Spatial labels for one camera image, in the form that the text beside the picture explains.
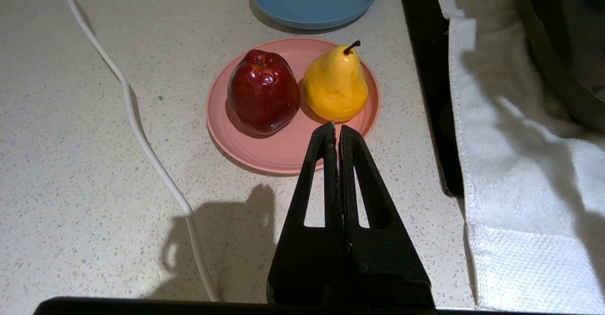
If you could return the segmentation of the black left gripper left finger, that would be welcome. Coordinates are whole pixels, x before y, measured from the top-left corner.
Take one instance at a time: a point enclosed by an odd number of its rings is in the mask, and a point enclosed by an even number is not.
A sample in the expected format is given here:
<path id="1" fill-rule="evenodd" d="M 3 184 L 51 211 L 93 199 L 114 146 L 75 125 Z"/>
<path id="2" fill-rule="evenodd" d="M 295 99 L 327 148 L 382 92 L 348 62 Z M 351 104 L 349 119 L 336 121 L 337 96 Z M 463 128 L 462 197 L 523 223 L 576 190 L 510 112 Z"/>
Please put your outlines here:
<path id="1" fill-rule="evenodd" d="M 325 225 L 305 225 L 316 162 L 323 164 Z M 312 133 L 274 259 L 268 274 L 267 300 L 281 305 L 349 306 L 349 276 L 344 191 L 333 123 Z"/>

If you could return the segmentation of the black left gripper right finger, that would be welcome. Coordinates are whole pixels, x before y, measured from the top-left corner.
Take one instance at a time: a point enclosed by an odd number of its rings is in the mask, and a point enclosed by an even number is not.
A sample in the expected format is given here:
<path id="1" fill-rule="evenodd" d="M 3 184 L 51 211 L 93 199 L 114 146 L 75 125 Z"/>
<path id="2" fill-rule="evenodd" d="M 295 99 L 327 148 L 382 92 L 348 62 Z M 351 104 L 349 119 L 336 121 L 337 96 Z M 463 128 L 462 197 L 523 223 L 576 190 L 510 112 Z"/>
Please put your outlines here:
<path id="1" fill-rule="evenodd" d="M 343 126 L 339 144 L 348 285 L 369 308 L 434 308 L 432 284 L 363 136 Z"/>

